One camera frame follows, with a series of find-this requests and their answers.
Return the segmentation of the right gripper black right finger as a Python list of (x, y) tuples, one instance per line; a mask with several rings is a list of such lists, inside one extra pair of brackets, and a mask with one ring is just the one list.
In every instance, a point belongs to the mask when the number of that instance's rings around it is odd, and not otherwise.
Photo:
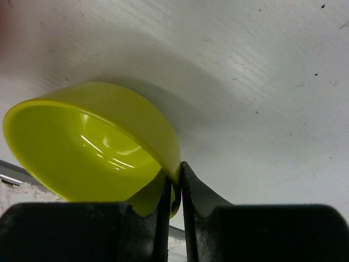
[(348, 225), (328, 205), (234, 205), (181, 165), (189, 261), (348, 261)]

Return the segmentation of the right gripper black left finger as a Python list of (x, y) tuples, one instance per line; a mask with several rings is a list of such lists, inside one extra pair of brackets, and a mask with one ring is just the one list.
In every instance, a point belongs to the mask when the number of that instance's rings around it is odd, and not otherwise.
[(1, 217), (1, 261), (167, 261), (171, 182), (163, 171), (121, 203), (19, 203)]

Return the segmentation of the lime green bowl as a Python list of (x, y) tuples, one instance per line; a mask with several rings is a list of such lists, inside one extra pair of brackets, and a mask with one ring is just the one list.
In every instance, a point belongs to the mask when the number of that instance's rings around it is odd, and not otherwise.
[(88, 82), (20, 102), (3, 119), (15, 158), (43, 186), (72, 202), (127, 201), (141, 215), (171, 181), (170, 216), (180, 206), (180, 149), (174, 128), (150, 101), (125, 87)]

